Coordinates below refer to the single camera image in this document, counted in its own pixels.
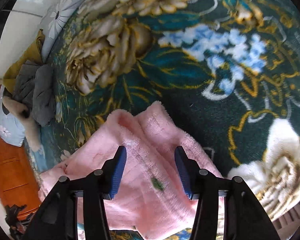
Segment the pink floral fleece garment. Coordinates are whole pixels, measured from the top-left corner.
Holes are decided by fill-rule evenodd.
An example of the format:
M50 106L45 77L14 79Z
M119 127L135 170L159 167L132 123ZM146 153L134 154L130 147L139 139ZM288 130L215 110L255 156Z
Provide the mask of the pink floral fleece garment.
M197 202L184 192L174 161L182 146L191 159L215 176L221 174L193 137L175 126L156 101L138 115L117 109L75 153L40 175L44 199L58 178L78 179L102 167L119 146L127 161L114 199L105 202L112 230L136 230L144 239L165 239L193 225Z

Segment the beige fleece garment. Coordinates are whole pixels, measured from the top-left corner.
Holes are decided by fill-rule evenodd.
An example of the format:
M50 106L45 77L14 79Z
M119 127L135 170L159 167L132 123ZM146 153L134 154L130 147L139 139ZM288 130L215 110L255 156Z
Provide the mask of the beige fleece garment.
M41 147L41 140L39 134L39 125L36 123L31 115L28 107L20 102L13 100L8 96L2 98L2 103L5 108L12 113L25 128L25 138L30 149L37 152Z

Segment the light blue daisy duvet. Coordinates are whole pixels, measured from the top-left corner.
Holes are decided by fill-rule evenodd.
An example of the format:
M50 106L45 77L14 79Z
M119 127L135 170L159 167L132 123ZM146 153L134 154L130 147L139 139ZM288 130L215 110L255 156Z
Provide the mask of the light blue daisy duvet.
M25 139L25 128L11 113L5 114L2 108L4 86L0 86L0 137L7 144L21 147Z

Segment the grey garment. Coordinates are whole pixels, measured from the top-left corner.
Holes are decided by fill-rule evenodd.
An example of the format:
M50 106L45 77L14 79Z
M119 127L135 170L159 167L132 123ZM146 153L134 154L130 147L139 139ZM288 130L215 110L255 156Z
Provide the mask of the grey garment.
M26 105L34 120L42 127L55 116L56 103L53 93L53 67L42 66L27 60L17 75L13 98Z

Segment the teal floral bed blanket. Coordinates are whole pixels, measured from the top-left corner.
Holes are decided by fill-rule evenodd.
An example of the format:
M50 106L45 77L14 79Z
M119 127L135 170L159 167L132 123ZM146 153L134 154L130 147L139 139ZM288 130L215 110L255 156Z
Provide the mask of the teal floral bed blanket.
M280 238L276 220L300 202L300 13L290 0L61 0L42 30L56 110L40 128L39 187L113 111L135 116L158 101L221 174L199 166L193 225L170 237ZM81 224L86 239L144 239L109 227L102 173L59 177L26 238L76 239Z

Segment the mustard yellow garment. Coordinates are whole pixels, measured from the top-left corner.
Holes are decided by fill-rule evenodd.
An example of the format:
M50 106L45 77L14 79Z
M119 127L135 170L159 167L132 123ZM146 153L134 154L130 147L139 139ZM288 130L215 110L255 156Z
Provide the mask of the mustard yellow garment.
M22 65L26 61L33 62L35 64L42 64L41 51L43 43L45 41L45 35L43 30L39 29L36 39L29 45L29 47L23 52L22 56L8 68L4 77L2 78L2 84L9 93L13 93L16 78L20 72Z

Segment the white black glossy wardrobe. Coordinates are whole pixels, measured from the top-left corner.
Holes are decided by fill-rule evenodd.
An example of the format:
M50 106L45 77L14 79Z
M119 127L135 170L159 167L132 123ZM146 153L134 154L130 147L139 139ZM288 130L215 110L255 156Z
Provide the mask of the white black glossy wardrobe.
M0 78L32 43L38 25L56 0L10 0L1 11L4 24L0 33Z

